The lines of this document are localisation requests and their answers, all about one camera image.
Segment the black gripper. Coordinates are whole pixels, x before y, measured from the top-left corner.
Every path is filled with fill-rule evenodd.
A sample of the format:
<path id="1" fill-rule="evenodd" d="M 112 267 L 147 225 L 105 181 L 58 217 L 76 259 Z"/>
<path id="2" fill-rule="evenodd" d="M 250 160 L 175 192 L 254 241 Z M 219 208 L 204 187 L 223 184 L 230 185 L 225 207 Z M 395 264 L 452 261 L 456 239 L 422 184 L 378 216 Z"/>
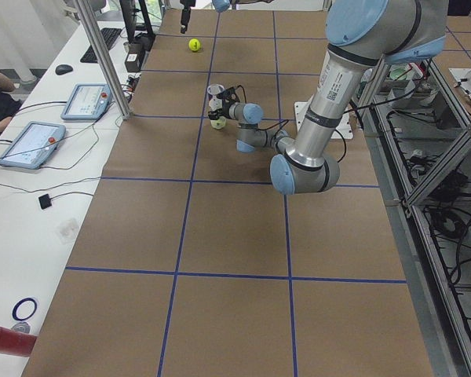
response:
<path id="1" fill-rule="evenodd" d="M 231 116 L 231 107 L 232 101 L 231 100 L 223 100 L 221 102 L 221 107 L 218 111 L 209 111 L 208 118 L 210 121 L 218 121 L 221 117 L 226 119 L 232 119 Z"/>
<path id="2" fill-rule="evenodd" d="M 191 8 L 195 7 L 195 0 L 180 0 L 180 3 L 184 7 L 181 11 L 181 34 L 185 34 L 188 31 Z"/>

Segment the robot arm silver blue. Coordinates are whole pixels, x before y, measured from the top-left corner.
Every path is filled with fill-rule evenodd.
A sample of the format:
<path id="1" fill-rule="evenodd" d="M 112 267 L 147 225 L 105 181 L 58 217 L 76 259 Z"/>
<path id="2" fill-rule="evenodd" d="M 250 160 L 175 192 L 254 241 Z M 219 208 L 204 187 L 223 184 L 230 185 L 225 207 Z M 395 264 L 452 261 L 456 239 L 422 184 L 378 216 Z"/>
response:
<path id="1" fill-rule="evenodd" d="M 446 1 L 336 1 L 326 20 L 327 54 L 316 92 L 296 137 L 257 125 L 263 111 L 228 97 L 210 98 L 208 116 L 239 122 L 237 148 L 252 152 L 269 146 L 273 187 L 284 195 L 324 192 L 339 178 L 338 162 L 325 153 L 352 95 L 369 68 L 419 62 L 439 54 L 445 43 Z"/>
<path id="2" fill-rule="evenodd" d="M 272 0 L 255 0 L 255 1 L 240 1 L 240 0 L 212 0 L 211 5 L 218 13 L 222 13 L 228 9 L 234 9 L 238 4 L 254 4 L 257 2 L 270 3 Z M 183 6 L 181 10 L 181 34 L 185 34 L 188 31 L 188 24 L 190 21 L 192 8 L 196 6 L 196 0 L 180 0 L 180 4 Z"/>

